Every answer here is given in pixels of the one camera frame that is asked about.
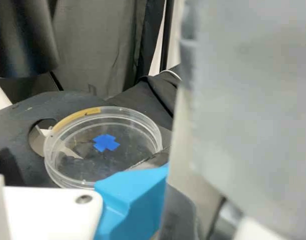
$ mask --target yellow tape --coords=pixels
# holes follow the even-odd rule
[[[58,132],[63,126],[69,124],[71,121],[78,119],[83,116],[87,115],[92,115],[92,114],[99,114],[101,112],[100,107],[92,107],[92,108],[87,108],[78,112],[75,112],[64,119],[60,120],[54,127],[53,127],[53,132]]]

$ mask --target gray fabric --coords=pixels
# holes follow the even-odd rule
[[[65,90],[103,99],[135,81],[146,0],[58,0],[53,25]]]

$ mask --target petri dish lid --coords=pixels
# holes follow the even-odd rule
[[[45,166],[62,188],[93,189],[162,150],[158,126],[144,114],[117,106],[76,112],[58,122],[44,143]]]

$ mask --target black cable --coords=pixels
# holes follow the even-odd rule
[[[174,0],[166,0],[161,63],[159,67],[160,72],[163,70],[166,70],[167,68],[169,40],[170,40],[171,28],[172,28],[173,9],[174,9]]]
[[[54,83],[56,84],[57,88],[59,91],[63,91],[63,86],[61,85],[61,83],[58,81],[56,75],[53,73],[53,71],[50,71],[49,74],[51,75]]]

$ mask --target metal rod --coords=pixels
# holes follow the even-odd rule
[[[169,40],[172,28],[174,0],[166,0],[160,72],[167,69]]]

